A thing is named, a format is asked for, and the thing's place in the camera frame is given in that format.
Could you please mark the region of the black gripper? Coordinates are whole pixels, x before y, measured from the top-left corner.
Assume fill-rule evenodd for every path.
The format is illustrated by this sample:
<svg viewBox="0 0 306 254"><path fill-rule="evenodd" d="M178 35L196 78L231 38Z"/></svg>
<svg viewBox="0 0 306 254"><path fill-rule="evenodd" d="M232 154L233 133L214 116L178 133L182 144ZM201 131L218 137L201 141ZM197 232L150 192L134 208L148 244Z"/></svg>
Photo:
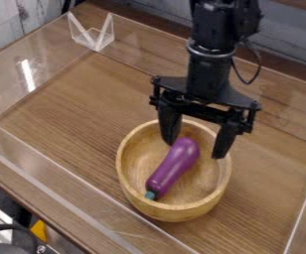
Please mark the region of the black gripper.
<svg viewBox="0 0 306 254"><path fill-rule="evenodd" d="M150 104L158 111L161 137L169 146L174 144L184 115L213 122L221 129L212 158L223 159L235 137L252 131L260 104L229 84L229 71L236 71L235 49L210 50L194 41L188 42L186 49L188 75L152 78Z"/></svg>

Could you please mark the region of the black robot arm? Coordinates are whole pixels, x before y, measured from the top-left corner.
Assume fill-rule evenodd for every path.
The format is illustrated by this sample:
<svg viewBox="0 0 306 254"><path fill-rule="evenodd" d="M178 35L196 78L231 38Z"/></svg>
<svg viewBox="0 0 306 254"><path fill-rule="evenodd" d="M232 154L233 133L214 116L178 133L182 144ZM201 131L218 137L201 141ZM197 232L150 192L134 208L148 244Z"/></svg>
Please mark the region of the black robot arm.
<svg viewBox="0 0 306 254"><path fill-rule="evenodd" d="M162 140L172 145L185 115L221 126L212 157L221 159L235 137L252 131L260 103L229 84L237 72L233 54L259 32L257 0L189 0L192 35L186 42L188 75L152 78L150 104L158 113Z"/></svg>

